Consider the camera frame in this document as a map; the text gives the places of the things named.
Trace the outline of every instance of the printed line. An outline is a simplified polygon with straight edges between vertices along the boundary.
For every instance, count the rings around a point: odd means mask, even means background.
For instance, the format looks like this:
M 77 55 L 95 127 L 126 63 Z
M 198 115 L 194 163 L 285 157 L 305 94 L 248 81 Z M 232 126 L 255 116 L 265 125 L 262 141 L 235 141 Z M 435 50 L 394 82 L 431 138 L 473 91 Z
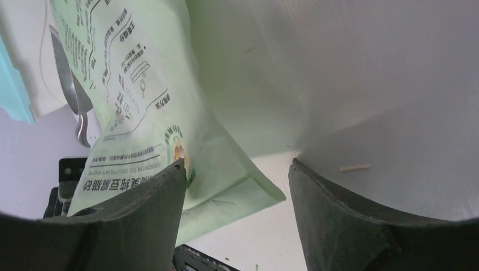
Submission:
M 133 133 L 133 132 L 136 130 L 136 128 L 139 127 L 139 125 L 141 124 L 141 122 L 143 121 L 143 119 L 146 117 L 146 112 L 148 111 L 148 108 L 149 108 L 155 101 L 157 101 L 159 98 L 161 98 L 161 97 L 166 93 L 166 91 L 168 91 L 168 88 L 166 88 L 165 91 L 164 91 L 163 93 L 161 93 L 160 96 L 158 96 L 158 98 L 154 99 L 150 104 L 148 104 L 148 106 L 147 106 L 146 109 L 145 109 L 145 114 L 143 115 L 143 117 L 142 117 L 142 118 L 140 119 L 140 121 L 138 122 L 138 125 L 136 125 L 136 127 L 135 127 L 133 130 L 131 130 L 130 132 L 123 133 L 123 134 L 109 135 L 109 136 L 107 136 L 107 137 L 104 137 L 103 140 L 105 141 L 105 140 L 108 139 L 108 138 L 117 137 L 117 136 L 124 136 L 124 135 L 126 135 L 126 134 L 131 134 L 131 133 Z
M 100 1 L 101 0 L 98 0 L 98 2 L 90 10 L 90 18 L 89 18 L 90 19 L 90 33 L 88 33 L 88 34 L 90 34 L 90 41 L 92 42 L 92 50 L 90 52 L 90 56 L 88 56 L 88 66 L 90 66 L 90 64 L 91 64 L 90 61 L 92 60 L 93 47 L 94 47 L 94 45 L 93 45 L 93 35 L 92 35 L 92 28 L 93 28 L 92 27 L 92 12 L 97 7 L 97 5 L 99 4 Z M 88 79 L 90 79 L 90 80 L 92 79 L 91 71 L 92 71 L 91 69 L 88 69 Z
M 108 46 L 108 80 L 106 81 L 106 101 L 108 102 L 109 101 L 109 97 L 110 97 L 110 91 L 108 90 L 108 83 L 110 83 L 110 78 L 111 78 L 111 65 L 110 65 L 110 51 L 111 51 L 111 44 L 113 43 L 113 41 L 115 40 L 116 36 L 118 36 L 118 34 L 120 34 L 123 29 L 125 29 L 127 26 L 128 26 L 128 23 L 130 22 L 130 20 L 132 19 L 132 14 L 130 13 L 130 17 L 128 18 L 128 21 L 127 23 L 120 29 L 120 31 L 118 31 L 118 33 L 116 33 L 112 38 L 111 38 L 111 41 L 110 41 L 110 45 Z
M 137 163 L 141 163 L 141 162 L 146 162 L 146 161 L 151 160 L 151 159 L 153 159 L 153 158 L 157 158 L 158 156 L 160 156 L 160 155 L 153 156 L 153 157 L 150 157 L 150 158 L 148 158 L 148 159 L 141 160 L 141 161 L 131 162 L 131 163 L 111 164 L 111 165 L 92 165 L 90 168 L 113 167 L 114 165 L 131 165 L 131 164 L 137 164 Z

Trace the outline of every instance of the white wall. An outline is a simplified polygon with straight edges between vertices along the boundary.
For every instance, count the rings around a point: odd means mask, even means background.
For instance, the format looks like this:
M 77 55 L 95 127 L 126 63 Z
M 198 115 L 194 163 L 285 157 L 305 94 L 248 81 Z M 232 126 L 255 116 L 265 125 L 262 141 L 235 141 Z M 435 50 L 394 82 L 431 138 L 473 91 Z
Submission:
M 0 211 L 41 218 L 50 190 L 58 186 L 61 158 L 87 157 L 75 138 L 76 120 L 68 107 L 30 126 L 0 110 Z

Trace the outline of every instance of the green plastic bag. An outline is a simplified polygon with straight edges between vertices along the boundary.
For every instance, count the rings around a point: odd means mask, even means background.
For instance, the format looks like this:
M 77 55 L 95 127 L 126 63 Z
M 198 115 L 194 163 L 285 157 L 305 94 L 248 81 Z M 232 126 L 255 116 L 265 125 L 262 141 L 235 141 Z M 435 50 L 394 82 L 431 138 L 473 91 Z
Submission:
M 208 108 L 184 1 L 53 0 L 73 73 L 102 125 L 68 215 L 183 158 L 177 245 L 285 200 Z

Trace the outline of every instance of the teal object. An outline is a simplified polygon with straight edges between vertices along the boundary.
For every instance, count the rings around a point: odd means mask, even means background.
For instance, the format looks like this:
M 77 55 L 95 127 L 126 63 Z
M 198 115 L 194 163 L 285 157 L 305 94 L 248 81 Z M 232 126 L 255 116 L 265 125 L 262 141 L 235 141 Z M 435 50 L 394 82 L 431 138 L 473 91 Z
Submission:
M 14 120 L 35 123 L 30 99 L 20 72 L 15 69 L 0 36 L 0 107 Z

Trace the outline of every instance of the toothpick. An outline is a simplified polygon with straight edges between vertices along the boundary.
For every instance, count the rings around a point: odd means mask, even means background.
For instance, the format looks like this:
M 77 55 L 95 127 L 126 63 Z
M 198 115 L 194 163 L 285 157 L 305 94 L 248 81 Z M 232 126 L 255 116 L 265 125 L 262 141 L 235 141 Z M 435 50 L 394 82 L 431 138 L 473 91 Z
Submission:
M 340 167 L 339 172 L 346 173 L 346 172 L 352 172 L 352 171 L 364 171 L 366 169 L 369 169 L 371 165 L 369 164 L 364 164 L 364 165 L 350 165 L 348 167 Z

